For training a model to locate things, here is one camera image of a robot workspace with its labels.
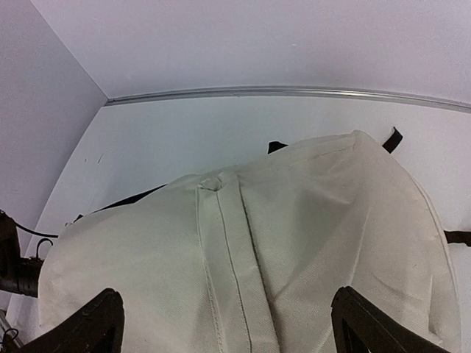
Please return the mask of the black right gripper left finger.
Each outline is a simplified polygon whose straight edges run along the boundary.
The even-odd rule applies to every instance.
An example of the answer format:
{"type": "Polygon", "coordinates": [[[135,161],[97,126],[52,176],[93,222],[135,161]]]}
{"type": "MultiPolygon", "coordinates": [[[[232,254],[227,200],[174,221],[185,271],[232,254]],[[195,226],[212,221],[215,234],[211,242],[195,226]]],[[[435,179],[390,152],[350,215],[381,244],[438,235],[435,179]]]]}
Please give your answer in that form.
{"type": "Polygon", "coordinates": [[[106,288],[54,329],[17,349],[31,353],[121,352],[124,303],[106,288]]]}

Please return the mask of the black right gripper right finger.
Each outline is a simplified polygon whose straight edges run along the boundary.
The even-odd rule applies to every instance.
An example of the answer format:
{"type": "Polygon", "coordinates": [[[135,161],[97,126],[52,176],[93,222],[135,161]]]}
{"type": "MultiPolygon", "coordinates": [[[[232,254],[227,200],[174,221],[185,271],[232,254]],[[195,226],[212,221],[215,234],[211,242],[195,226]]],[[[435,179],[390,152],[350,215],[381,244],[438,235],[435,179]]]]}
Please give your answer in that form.
{"type": "Polygon", "coordinates": [[[337,290],[331,319],[337,352],[445,351],[398,324],[350,286],[337,290]]]}

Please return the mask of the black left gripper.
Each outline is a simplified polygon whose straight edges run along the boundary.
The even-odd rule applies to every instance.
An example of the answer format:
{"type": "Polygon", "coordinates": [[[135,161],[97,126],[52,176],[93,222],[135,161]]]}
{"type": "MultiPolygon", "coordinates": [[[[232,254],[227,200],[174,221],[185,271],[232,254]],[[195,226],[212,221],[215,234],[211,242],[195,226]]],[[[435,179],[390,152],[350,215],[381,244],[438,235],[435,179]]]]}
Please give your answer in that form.
{"type": "Polygon", "coordinates": [[[39,276],[44,260],[39,257],[39,247],[44,242],[53,244],[57,235],[27,229],[1,210],[1,290],[38,297],[39,276]],[[40,237],[33,257],[22,257],[18,229],[40,237]]]}

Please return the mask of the beige canvas student bag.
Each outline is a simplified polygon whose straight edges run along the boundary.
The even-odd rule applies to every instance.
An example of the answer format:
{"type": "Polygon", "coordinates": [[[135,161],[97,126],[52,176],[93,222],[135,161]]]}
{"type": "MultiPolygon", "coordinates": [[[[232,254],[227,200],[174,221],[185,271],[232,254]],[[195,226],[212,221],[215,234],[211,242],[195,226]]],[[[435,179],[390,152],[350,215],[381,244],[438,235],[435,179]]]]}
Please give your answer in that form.
{"type": "Polygon", "coordinates": [[[344,286],[461,350],[439,217],[360,131],[183,177],[67,226],[40,273],[39,325],[55,328],[112,288],[124,352],[333,352],[330,304],[344,286]]]}

